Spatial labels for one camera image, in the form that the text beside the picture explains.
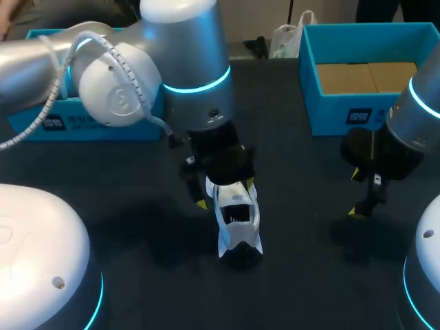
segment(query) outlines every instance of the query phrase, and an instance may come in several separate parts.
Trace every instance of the black object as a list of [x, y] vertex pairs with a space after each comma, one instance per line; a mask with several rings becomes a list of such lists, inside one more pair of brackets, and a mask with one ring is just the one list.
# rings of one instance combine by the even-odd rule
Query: black object
[[433, 22], [440, 27], [438, 0], [359, 0], [356, 23], [391, 22], [399, 5], [405, 22]]
[[264, 36], [259, 36], [256, 40], [244, 41], [243, 44], [259, 60], [262, 58], [267, 60], [269, 58], [269, 50], [267, 49], [266, 39]]
[[246, 222], [249, 221], [249, 206], [248, 205], [231, 205], [224, 209], [224, 221], [226, 224], [231, 222]]
[[45, 131], [65, 131], [66, 126], [60, 115], [52, 115], [50, 113], [43, 121], [43, 129]]
[[346, 117], [345, 124], [347, 125], [361, 125], [369, 122], [371, 116], [371, 108], [353, 108], [350, 109]]
[[188, 132], [196, 167], [219, 186], [254, 176], [253, 150], [239, 142], [231, 121], [209, 131]]
[[171, 150], [177, 149], [183, 145], [184, 145], [184, 142], [182, 141], [182, 139], [176, 137], [174, 134], [168, 136], [168, 147]]
[[[195, 203], [206, 200], [204, 185], [202, 188], [200, 184], [201, 174], [207, 175], [212, 183], [219, 186], [245, 182], [254, 176], [253, 149], [245, 148], [239, 143], [237, 131], [231, 121], [216, 129], [190, 131], [188, 134], [193, 156], [180, 166], [179, 174]], [[168, 144], [172, 149], [181, 143], [174, 135], [168, 137]], [[240, 208], [232, 208], [231, 212], [230, 217], [234, 219], [245, 218]]]
[[218, 110], [218, 108], [214, 108], [213, 110], [211, 110], [210, 116], [211, 116], [211, 118], [217, 117], [219, 115], [219, 113], [220, 113], [220, 111]]
[[386, 123], [378, 131], [351, 129], [342, 140], [341, 154], [360, 171], [392, 180], [405, 179], [424, 158], [398, 141]]
[[370, 217], [377, 204], [386, 203], [386, 187], [391, 179], [405, 179], [424, 158], [423, 153], [398, 141], [386, 123], [378, 131], [351, 129], [342, 140], [341, 154], [357, 167], [354, 181], [368, 178], [366, 198], [354, 207], [354, 214], [364, 217]]
[[289, 16], [287, 17], [287, 24], [290, 25], [290, 22], [292, 21], [292, 11], [294, 10], [294, 0], [290, 0], [290, 6], [289, 6]]

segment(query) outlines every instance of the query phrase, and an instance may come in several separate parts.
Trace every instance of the black table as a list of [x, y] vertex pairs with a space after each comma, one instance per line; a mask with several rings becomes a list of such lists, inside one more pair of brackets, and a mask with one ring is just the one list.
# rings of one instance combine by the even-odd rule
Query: black table
[[0, 153], [0, 182], [54, 193], [85, 222], [111, 329], [398, 329], [405, 249], [440, 193], [440, 159], [390, 185], [368, 235], [353, 234], [371, 262], [348, 263], [327, 228], [366, 185], [350, 181], [339, 137], [311, 136], [297, 65], [232, 64], [236, 123], [257, 149], [258, 263], [218, 260], [217, 223], [191, 203], [165, 142], [28, 142]]

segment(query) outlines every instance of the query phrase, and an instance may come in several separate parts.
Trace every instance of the gray robot arm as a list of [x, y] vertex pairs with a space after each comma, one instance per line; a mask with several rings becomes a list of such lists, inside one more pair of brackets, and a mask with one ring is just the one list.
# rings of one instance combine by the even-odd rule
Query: gray robot arm
[[[217, 0], [142, 1], [141, 13], [141, 21], [117, 33], [85, 23], [50, 36], [49, 42], [36, 38], [0, 45], [0, 56], [7, 58], [0, 65], [3, 108], [41, 104], [56, 73], [54, 57], [61, 63], [78, 33], [93, 30], [126, 60], [142, 90], [143, 108], [151, 108], [164, 89], [177, 126], [190, 137], [198, 167], [212, 182], [226, 185], [253, 177], [252, 151], [241, 146], [232, 123], [234, 91]], [[114, 56], [90, 40], [79, 46], [60, 82], [63, 96], [79, 96], [105, 125], [126, 126], [145, 117], [148, 109], [141, 109], [132, 81]]]
[[440, 150], [440, 44], [388, 112], [386, 124], [410, 149], [421, 153]]

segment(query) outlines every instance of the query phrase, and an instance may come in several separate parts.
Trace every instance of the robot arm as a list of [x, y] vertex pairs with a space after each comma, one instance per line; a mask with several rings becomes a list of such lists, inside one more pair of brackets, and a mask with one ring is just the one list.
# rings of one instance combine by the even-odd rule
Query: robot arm
[[[386, 123], [375, 133], [375, 172], [382, 177], [403, 179], [425, 153], [440, 149], [440, 44], [410, 79]], [[440, 301], [438, 233], [440, 197], [420, 218], [415, 239], [404, 261], [398, 289], [398, 315], [402, 329], [439, 329], [440, 317], [433, 308]]]
[[368, 178], [366, 198], [350, 214], [369, 217], [386, 203], [390, 180], [405, 179], [424, 154], [440, 149], [440, 44], [410, 79], [378, 131], [351, 129], [341, 145], [345, 160], [356, 166], [354, 181]]
[[[182, 177], [193, 201], [207, 208], [209, 197], [218, 215], [219, 256], [242, 241], [262, 252], [252, 149], [241, 145], [232, 123], [234, 90], [217, 0], [141, 1], [140, 9], [142, 20], [118, 33], [87, 23], [41, 40], [0, 45], [0, 56], [9, 54], [0, 66], [5, 106], [17, 111], [39, 104], [51, 89], [38, 118], [0, 149], [31, 134], [60, 90], [64, 98], [79, 96], [105, 125], [123, 127], [146, 118], [165, 130], [173, 149], [182, 141], [151, 115], [162, 88], [193, 152], [181, 167]], [[14, 60], [20, 48], [30, 55]], [[23, 90], [24, 96], [17, 95]], [[200, 174], [206, 184], [199, 183]]]

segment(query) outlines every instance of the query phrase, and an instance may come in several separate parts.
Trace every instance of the cable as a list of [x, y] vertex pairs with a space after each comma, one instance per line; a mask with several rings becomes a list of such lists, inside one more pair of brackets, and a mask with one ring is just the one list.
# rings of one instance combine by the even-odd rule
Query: cable
[[289, 16], [287, 17], [287, 24], [290, 25], [290, 22], [292, 21], [292, 11], [294, 10], [294, 0], [290, 0], [290, 7], [289, 7]]
[[149, 103], [145, 100], [144, 94], [142, 93], [142, 90], [139, 86], [139, 82], [136, 79], [133, 71], [131, 70], [125, 58], [119, 53], [119, 51], [112, 44], [110, 44], [107, 40], [105, 40], [101, 35], [90, 31], [84, 31], [84, 32], [80, 32], [78, 36], [75, 38], [74, 42], [71, 44], [67, 52], [67, 56], [64, 60], [64, 63], [61, 65], [61, 68], [57, 71], [57, 75], [54, 79], [54, 82], [52, 83], [52, 89], [50, 91], [49, 97], [47, 98], [47, 101], [44, 104], [41, 112], [23, 132], [21, 132], [20, 134], [18, 134], [17, 136], [6, 142], [1, 143], [0, 151], [8, 149], [11, 146], [14, 146], [15, 144], [18, 144], [19, 142], [23, 141], [27, 136], [35, 132], [35, 130], [46, 119], [47, 115], [52, 110], [52, 107], [54, 106], [56, 99], [58, 98], [61, 89], [61, 81], [63, 81], [65, 77], [67, 68], [70, 66], [70, 63], [74, 58], [78, 46], [81, 43], [84, 43], [87, 39], [91, 39], [91, 41], [95, 41], [99, 45], [103, 46], [107, 50], [107, 52], [115, 59], [115, 61], [118, 62], [119, 66], [124, 71], [127, 78], [130, 80], [130, 83], [135, 87], [136, 97], [141, 105], [145, 118], [152, 124], [162, 127], [168, 136], [173, 135], [173, 130], [170, 128], [170, 126], [167, 123], [165, 123], [165, 121], [151, 114], [151, 107]]
[[[50, 60], [52, 61], [52, 66], [56, 70], [58, 70], [58, 68], [62, 65], [61, 61], [58, 59], [55, 49], [52, 46], [52, 43], [50, 42], [50, 39], [48, 36], [45, 36], [44, 34], [38, 36], [40, 38], [40, 40], [44, 43], [44, 45], [46, 46], [47, 50], [49, 51], [49, 55], [50, 55]], [[69, 98], [69, 96], [67, 95], [67, 87], [66, 84], [63, 83], [61, 84], [61, 99], [62, 100], [66, 100]]]

